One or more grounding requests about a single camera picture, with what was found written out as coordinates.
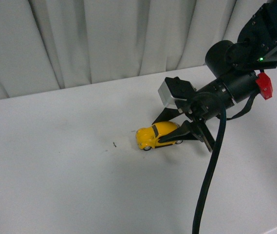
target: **toy car window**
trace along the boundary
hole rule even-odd
[[[156,135],[156,137],[159,135],[159,132],[158,132],[158,129],[157,129],[157,127],[156,127],[156,125],[153,125],[152,126],[152,129],[153,129],[153,131],[154,131],[154,134]]]

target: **toy car wheel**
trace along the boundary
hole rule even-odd
[[[145,148],[143,148],[143,150],[145,151],[151,150],[151,146],[146,146]]]

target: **black cable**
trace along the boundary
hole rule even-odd
[[[203,214],[203,209],[204,209],[208,189],[210,187],[213,173],[215,171],[217,159],[218,159],[218,156],[221,151],[222,140],[223,140],[225,129],[226,129],[226,108],[225,108],[223,102],[221,101],[221,99],[217,95],[208,93],[208,92],[207,93],[206,92],[198,93],[194,97],[194,99],[203,98],[203,97],[213,98],[217,102],[217,104],[220,108],[220,125],[218,128],[218,133],[217,133],[217,137],[215,140],[215,145],[213,148],[211,159],[208,164],[208,167],[207,167],[207,170],[205,173],[205,177],[204,177],[204,180],[203,180],[203,183],[201,186],[200,195],[199,195],[199,198],[197,201],[197,207],[196,207],[196,211],[195,211],[195,215],[193,217],[193,223],[192,223],[192,234],[199,234],[200,223],[201,223],[201,218],[202,218],[202,214]]]
[[[240,118],[241,116],[245,115],[246,113],[248,113],[251,108],[252,108],[252,105],[253,105],[253,102],[254,102],[254,99],[256,98],[257,94],[259,94],[259,90],[254,90],[248,101],[246,102],[245,104],[245,107],[237,114],[235,114],[234,116],[232,116],[231,118],[227,118],[227,120],[233,120],[233,119],[236,119],[236,118]]]

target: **yellow toy car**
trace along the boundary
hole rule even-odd
[[[182,143],[182,140],[165,143],[158,142],[160,137],[173,132],[178,127],[179,125],[177,123],[165,121],[155,123],[149,128],[141,128],[136,132],[137,145],[141,150],[148,151],[151,148],[155,149],[163,146],[180,144]]]

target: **white curtain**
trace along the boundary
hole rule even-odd
[[[204,64],[265,0],[0,0],[0,99]]]

